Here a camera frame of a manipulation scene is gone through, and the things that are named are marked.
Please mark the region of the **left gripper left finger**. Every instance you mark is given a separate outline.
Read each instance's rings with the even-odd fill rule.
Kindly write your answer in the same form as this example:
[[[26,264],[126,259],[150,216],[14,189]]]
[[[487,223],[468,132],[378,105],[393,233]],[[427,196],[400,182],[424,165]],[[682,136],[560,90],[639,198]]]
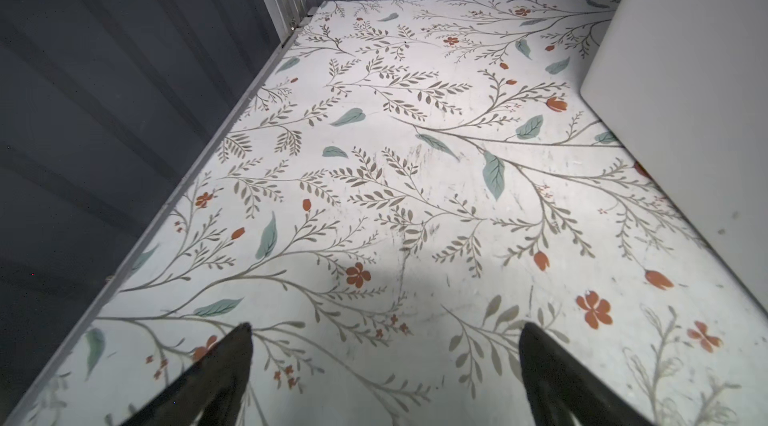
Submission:
[[[234,425],[250,376],[252,327],[241,323],[124,423]]]

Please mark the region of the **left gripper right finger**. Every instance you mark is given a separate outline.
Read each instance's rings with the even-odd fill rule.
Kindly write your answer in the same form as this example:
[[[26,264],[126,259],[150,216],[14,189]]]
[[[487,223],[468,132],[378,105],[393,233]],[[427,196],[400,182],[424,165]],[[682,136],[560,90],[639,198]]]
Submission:
[[[519,353],[523,384],[535,424],[650,423],[532,322],[523,327]]]

